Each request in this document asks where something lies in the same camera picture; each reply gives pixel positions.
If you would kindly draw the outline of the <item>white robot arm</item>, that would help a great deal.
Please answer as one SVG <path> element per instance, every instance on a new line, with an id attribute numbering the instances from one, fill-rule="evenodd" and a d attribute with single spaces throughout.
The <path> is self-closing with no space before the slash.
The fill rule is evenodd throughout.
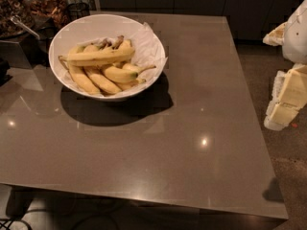
<path id="1" fill-rule="evenodd" d="M 279 131 L 307 104 L 307 0 L 286 22 L 266 34 L 263 42 L 280 46 L 283 58 L 293 64 L 287 72 L 277 72 L 264 120 L 267 129 Z"/>

